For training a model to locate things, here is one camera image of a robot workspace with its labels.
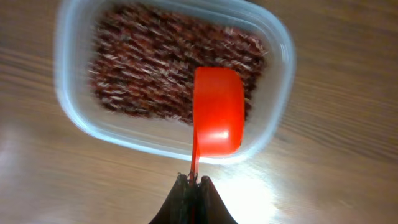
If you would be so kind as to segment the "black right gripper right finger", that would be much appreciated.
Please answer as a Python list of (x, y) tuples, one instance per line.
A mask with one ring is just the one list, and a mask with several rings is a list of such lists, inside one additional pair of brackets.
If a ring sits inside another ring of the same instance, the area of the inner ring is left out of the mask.
[(195, 206), (195, 223), (237, 224), (208, 176), (201, 178), (198, 200)]

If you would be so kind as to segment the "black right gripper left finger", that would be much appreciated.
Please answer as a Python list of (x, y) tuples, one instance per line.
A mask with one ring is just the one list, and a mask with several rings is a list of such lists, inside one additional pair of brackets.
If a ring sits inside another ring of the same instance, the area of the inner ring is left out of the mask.
[(179, 174), (160, 210), (149, 224), (186, 224), (190, 221), (190, 185)]

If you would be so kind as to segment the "orange measuring scoop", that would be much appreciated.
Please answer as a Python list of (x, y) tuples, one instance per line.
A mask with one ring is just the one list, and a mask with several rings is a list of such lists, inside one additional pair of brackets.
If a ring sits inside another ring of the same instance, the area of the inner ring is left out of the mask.
[(196, 183), (199, 158), (229, 156), (243, 140), (244, 93), (231, 69), (198, 67), (193, 87), (193, 147), (190, 185)]

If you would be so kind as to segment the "clear plastic bean container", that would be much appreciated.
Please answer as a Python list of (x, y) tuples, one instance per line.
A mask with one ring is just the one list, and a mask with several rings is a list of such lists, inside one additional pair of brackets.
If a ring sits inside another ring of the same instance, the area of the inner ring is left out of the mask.
[[(55, 33), (54, 81), (64, 112), (94, 138), (138, 151), (190, 160), (193, 128), (177, 120), (140, 119), (112, 113), (95, 100), (87, 67), (93, 54), (93, 24), (108, 0), (68, 0), (60, 5)], [(155, 7), (253, 32), (268, 46), (267, 68), (252, 95), (240, 148), (229, 156), (201, 157), (207, 164), (234, 164), (263, 150), (278, 127), (296, 71), (287, 28), (275, 15), (248, 1), (154, 1)]]

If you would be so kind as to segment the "red beans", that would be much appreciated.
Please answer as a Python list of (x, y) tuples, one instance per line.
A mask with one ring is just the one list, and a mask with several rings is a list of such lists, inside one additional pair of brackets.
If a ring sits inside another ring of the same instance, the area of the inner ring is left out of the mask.
[(267, 66), (268, 49), (257, 35), (148, 4), (114, 5), (94, 31), (92, 92), (102, 107), (132, 117), (192, 124), (199, 67), (235, 70), (249, 111)]

